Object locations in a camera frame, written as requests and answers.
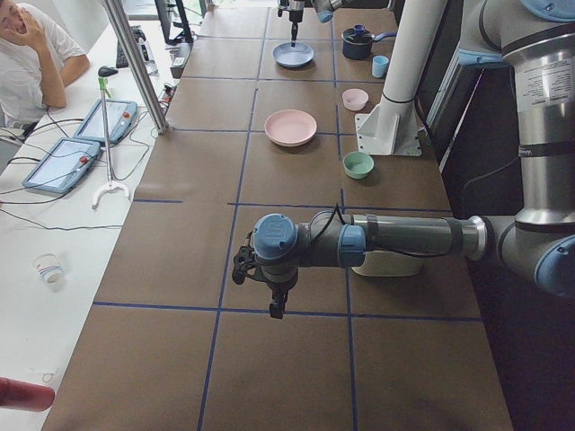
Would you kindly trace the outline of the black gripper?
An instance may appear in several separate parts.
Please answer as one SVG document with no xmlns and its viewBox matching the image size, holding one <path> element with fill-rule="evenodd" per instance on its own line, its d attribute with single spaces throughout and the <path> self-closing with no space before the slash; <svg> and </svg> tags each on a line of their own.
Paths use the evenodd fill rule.
<svg viewBox="0 0 575 431">
<path fill-rule="evenodd" d="M 284 316 L 284 304 L 288 300 L 288 285 L 270 283 L 271 301 L 269 305 L 269 314 L 273 319 L 282 319 Z"/>
<path fill-rule="evenodd" d="M 289 10 L 288 18 L 291 23 L 291 38 L 290 47 L 293 48 L 296 45 L 296 39 L 298 34 L 298 24 L 303 21 L 304 10 Z"/>
</svg>

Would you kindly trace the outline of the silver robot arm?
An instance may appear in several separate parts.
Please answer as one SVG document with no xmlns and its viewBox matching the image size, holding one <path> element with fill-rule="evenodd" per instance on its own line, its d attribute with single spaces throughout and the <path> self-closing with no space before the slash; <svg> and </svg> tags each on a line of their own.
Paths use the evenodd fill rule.
<svg viewBox="0 0 575 431">
<path fill-rule="evenodd" d="M 348 0 L 320 0 L 311 1 L 312 7 L 315 9 L 316 16 L 321 23 L 330 21 L 336 10 L 342 8 L 344 5 L 349 4 Z M 291 38 L 290 46 L 293 48 L 296 45 L 299 23 L 303 21 L 305 9 L 305 1 L 297 0 L 279 0 L 278 1 L 278 17 L 281 17 L 284 12 L 287 12 L 288 19 L 291 22 Z"/>
<path fill-rule="evenodd" d="M 300 268 L 358 267 L 377 249 L 417 258 L 457 253 L 494 259 L 548 293 L 573 297 L 573 2 L 465 2 L 459 62 L 514 70 L 522 209 L 466 220 L 332 210 L 302 224 L 266 215 L 234 256 L 232 278 L 266 284 L 272 317 L 283 316 Z"/>
</svg>

